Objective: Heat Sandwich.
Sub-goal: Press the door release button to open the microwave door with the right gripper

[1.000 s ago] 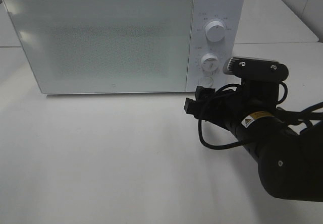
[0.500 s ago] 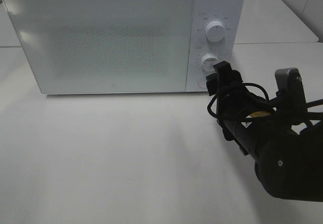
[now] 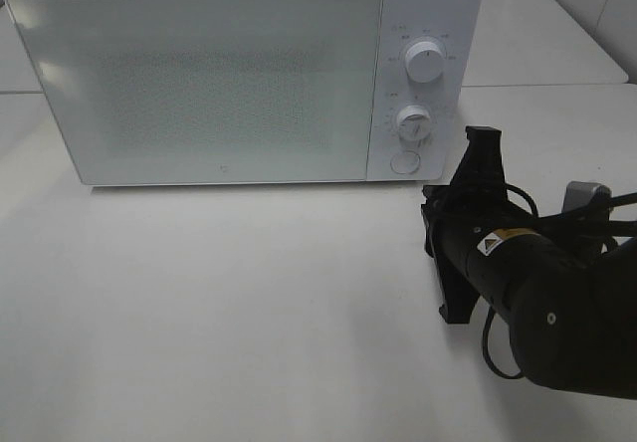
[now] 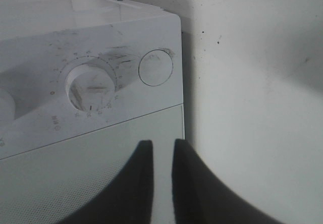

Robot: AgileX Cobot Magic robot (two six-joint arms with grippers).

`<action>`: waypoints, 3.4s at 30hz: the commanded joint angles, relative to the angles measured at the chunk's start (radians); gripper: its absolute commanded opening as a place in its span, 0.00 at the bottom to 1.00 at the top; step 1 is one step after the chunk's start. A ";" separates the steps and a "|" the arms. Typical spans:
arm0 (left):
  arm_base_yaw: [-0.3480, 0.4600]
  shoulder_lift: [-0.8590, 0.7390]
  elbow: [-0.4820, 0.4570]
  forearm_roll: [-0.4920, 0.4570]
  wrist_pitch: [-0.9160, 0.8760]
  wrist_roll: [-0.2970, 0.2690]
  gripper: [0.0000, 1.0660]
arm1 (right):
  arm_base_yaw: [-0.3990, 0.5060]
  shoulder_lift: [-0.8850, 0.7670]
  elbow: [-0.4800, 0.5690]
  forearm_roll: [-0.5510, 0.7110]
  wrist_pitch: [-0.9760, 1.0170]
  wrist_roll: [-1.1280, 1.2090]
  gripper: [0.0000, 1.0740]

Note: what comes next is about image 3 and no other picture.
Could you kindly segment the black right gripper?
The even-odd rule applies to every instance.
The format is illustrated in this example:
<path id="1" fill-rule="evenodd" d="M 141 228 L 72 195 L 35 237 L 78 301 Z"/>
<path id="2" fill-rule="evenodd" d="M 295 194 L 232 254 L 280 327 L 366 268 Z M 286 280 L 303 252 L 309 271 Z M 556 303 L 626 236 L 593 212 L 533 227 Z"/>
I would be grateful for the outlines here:
<path id="1" fill-rule="evenodd" d="M 479 299 L 505 299 L 505 265 L 495 234 L 522 228 L 528 212 L 509 200 L 499 129 L 465 127 L 468 146 L 449 185 L 426 185 L 421 212 L 426 252 L 434 259 L 442 292 L 439 313 L 447 324 L 468 324 Z"/>

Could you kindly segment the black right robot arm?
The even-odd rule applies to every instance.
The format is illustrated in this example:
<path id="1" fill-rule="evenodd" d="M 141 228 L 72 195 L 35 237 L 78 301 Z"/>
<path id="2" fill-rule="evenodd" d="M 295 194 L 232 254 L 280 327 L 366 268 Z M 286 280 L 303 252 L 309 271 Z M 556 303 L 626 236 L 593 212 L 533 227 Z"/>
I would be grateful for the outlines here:
<path id="1" fill-rule="evenodd" d="M 518 375 L 561 391 L 636 395 L 636 224 L 611 218 L 635 203 L 573 181 L 542 216 L 505 179 L 501 134 L 470 126 L 446 185 L 427 185 L 421 213 L 440 315 L 464 325 L 478 301 L 508 326 Z"/>

